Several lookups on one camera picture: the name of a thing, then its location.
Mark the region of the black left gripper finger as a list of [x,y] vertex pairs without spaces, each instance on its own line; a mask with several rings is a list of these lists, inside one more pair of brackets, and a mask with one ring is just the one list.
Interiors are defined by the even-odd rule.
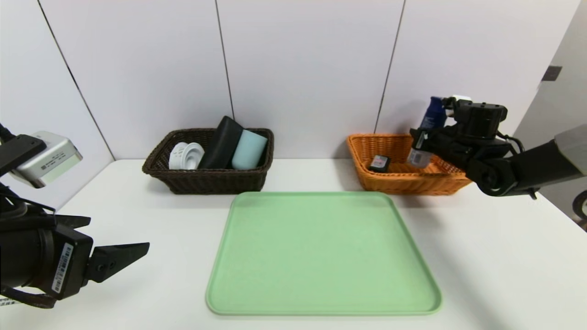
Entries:
[[149,248],[149,242],[95,247],[85,272],[85,280],[103,283],[144,257]]
[[91,218],[77,215],[56,215],[56,227],[81,228],[90,224]]

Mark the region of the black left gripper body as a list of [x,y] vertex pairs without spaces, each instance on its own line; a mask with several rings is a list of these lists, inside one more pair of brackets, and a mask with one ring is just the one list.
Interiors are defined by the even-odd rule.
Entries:
[[1,234],[1,294],[17,301],[76,295],[94,241],[73,228],[26,228]]

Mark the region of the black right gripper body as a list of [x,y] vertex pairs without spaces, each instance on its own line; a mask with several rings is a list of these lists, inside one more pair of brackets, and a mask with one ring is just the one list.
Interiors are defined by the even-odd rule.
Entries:
[[432,153],[438,158],[449,158],[453,138],[446,129],[410,129],[409,134],[413,138],[413,149]]

